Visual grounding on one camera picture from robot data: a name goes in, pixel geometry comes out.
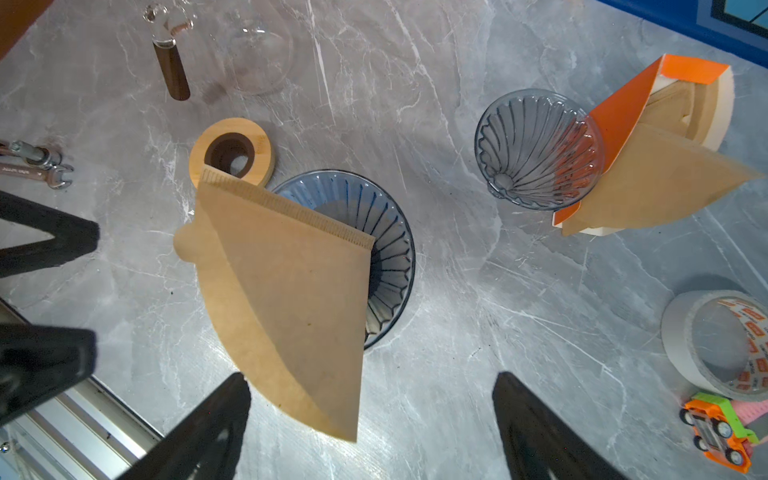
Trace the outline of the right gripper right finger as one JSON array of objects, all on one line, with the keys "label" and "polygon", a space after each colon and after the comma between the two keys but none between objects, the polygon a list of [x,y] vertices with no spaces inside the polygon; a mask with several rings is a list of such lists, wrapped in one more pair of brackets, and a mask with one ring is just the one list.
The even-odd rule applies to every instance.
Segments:
[{"label": "right gripper right finger", "polygon": [[513,479],[624,477],[512,373],[498,374],[492,399]]}]

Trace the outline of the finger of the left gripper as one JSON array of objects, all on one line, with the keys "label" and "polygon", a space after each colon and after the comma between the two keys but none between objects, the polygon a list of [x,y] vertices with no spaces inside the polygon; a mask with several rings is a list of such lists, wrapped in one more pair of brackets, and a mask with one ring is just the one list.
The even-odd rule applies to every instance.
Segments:
[{"label": "finger of the left gripper", "polygon": [[100,240],[96,222],[6,192],[1,192],[1,219],[49,235],[2,248],[2,278],[62,266],[94,252]]},{"label": "finger of the left gripper", "polygon": [[1,326],[1,423],[17,419],[91,377],[92,330],[22,324]]}]

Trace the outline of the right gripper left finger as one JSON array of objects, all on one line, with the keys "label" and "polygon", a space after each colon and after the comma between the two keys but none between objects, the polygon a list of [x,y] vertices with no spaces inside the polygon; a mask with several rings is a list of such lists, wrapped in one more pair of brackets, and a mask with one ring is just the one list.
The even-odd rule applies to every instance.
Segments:
[{"label": "right gripper left finger", "polygon": [[232,479],[251,405],[248,382],[231,374],[123,479]]}]

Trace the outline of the brown paper coffee filter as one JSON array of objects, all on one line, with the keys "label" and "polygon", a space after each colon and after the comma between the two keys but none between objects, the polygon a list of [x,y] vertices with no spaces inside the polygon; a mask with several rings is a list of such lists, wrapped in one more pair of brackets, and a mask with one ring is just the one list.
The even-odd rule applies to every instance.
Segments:
[{"label": "brown paper coffee filter", "polygon": [[274,406],[355,441],[373,238],[212,167],[174,248],[214,329]]}]

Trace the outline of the blue glass dripper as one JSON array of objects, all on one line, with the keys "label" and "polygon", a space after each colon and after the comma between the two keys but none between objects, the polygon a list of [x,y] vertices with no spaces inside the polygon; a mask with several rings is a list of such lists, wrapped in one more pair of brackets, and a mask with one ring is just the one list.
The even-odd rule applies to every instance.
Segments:
[{"label": "blue glass dripper", "polygon": [[374,238],[364,342],[369,349],[401,317],[414,285],[415,242],[400,206],[373,181],[342,170],[303,173],[273,192]]}]

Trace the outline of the orange coffee filter box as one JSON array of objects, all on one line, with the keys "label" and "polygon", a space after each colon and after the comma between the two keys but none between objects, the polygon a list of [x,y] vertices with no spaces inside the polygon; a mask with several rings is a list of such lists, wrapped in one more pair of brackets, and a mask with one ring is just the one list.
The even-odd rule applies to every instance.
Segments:
[{"label": "orange coffee filter box", "polygon": [[[668,131],[720,153],[734,102],[731,66],[700,58],[661,56],[590,113],[605,147],[602,176],[610,170],[639,124]],[[579,209],[582,200],[557,211],[554,226],[562,231],[563,222]],[[579,233],[606,236],[618,231],[621,230],[600,228]]]}]

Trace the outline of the grey glass dripper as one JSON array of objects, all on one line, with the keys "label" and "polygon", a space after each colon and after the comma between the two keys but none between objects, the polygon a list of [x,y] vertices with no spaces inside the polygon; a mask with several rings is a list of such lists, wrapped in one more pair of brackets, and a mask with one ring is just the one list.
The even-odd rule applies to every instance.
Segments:
[{"label": "grey glass dripper", "polygon": [[577,204],[597,185],[606,161],[596,120],[541,89],[492,102],[478,121],[474,154],[494,197],[537,211]]}]

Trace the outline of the loose brown paper filter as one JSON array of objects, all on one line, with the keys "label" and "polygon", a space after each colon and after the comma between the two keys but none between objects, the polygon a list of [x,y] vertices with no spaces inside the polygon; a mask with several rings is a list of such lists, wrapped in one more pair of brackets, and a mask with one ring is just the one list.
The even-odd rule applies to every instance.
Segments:
[{"label": "loose brown paper filter", "polygon": [[762,177],[691,140],[639,124],[610,170],[563,222],[562,233],[672,223]]}]

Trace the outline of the metal wrench set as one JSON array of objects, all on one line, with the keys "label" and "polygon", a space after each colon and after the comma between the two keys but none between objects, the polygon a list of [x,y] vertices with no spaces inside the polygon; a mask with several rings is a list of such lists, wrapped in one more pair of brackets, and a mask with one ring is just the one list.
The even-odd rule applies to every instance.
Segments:
[{"label": "metal wrench set", "polygon": [[52,147],[21,140],[1,142],[1,174],[4,176],[39,181],[51,189],[61,190],[73,183],[68,178],[73,172],[74,168],[65,164],[62,154]]}]

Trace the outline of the white tape roll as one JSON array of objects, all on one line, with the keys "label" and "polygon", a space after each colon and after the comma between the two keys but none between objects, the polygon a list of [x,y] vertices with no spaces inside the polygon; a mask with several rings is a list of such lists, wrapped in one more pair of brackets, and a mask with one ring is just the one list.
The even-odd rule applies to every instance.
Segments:
[{"label": "white tape roll", "polygon": [[665,353],[701,390],[744,402],[767,399],[767,306],[735,290],[690,291],[661,318]]}]

